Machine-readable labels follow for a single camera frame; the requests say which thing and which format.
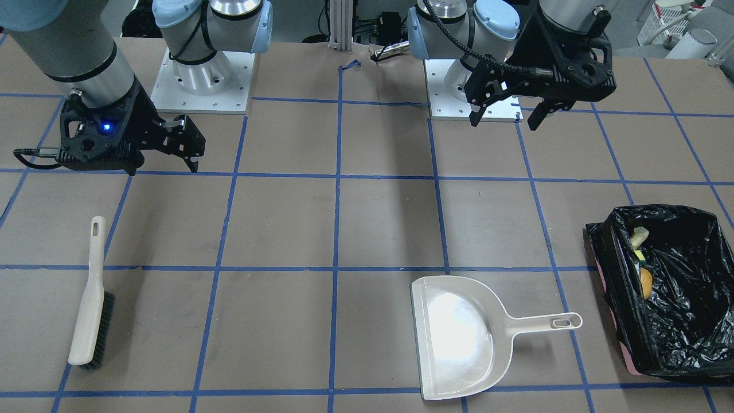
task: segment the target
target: brush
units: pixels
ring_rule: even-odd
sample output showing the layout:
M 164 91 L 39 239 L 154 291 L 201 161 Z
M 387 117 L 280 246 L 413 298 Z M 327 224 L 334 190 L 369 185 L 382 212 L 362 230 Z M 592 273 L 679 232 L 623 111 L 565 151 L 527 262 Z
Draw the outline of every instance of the brush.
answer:
M 97 369 L 102 363 L 109 322 L 112 319 L 112 307 L 115 304 L 115 296 L 105 292 L 102 284 L 106 234 L 105 219 L 94 217 L 90 229 L 89 276 L 87 286 L 81 295 L 69 351 L 69 364 L 77 365 L 84 370 Z

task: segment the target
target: white basket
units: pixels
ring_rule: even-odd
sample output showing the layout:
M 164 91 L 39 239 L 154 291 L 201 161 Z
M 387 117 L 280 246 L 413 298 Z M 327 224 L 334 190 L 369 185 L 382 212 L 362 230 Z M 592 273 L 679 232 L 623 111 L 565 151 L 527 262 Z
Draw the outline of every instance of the white basket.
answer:
M 647 16 L 647 20 L 644 22 L 640 34 L 637 35 L 637 43 L 642 46 L 652 33 L 658 31 L 663 25 L 668 24 L 674 18 L 682 14 L 680 7 L 661 8 L 657 4 L 653 3 L 653 11 Z M 687 20 L 682 20 L 675 24 L 673 27 L 665 30 L 659 34 L 652 44 L 663 44 L 666 38 L 675 37 L 676 40 L 680 40 L 686 32 Z

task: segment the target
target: dustpan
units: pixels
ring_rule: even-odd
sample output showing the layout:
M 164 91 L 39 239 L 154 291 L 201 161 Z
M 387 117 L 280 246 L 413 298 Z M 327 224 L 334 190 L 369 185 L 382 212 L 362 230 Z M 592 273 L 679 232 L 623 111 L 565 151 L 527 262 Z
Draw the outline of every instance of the dustpan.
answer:
M 425 400 L 460 398 L 502 379 L 515 336 L 581 327 L 574 312 L 515 318 L 481 282 L 429 276 L 410 285 L 415 339 Z

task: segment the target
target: plastic bag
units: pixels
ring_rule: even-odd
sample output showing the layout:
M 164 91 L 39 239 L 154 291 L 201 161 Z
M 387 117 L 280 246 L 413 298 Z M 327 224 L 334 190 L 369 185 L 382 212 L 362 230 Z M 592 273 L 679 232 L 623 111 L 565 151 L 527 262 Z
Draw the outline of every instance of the plastic bag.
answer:
M 643 298 L 630 236 L 653 274 Z M 734 258 L 716 216 L 687 206 L 615 208 L 586 231 L 606 285 L 619 340 L 642 374 L 695 382 L 734 375 Z

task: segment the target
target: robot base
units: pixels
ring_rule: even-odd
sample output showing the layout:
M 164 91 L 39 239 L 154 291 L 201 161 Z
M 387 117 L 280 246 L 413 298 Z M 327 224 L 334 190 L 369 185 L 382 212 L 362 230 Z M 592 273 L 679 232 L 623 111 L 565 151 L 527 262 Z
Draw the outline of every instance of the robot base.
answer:
M 156 78 L 156 86 L 150 95 L 150 99 L 159 112 L 247 114 L 252 75 L 255 69 L 254 54 L 237 51 L 223 52 L 229 59 L 235 76 L 230 80 L 227 89 L 214 95 L 192 95 L 179 87 L 168 53 L 166 49 L 161 69 Z
M 447 121 L 466 121 L 471 112 L 471 105 L 460 101 L 450 90 L 451 85 L 444 81 L 453 59 L 430 59 L 426 63 L 426 84 L 431 103 L 431 118 Z M 487 108 L 482 121 L 515 122 L 523 118 L 520 102 L 517 98 L 507 98 Z

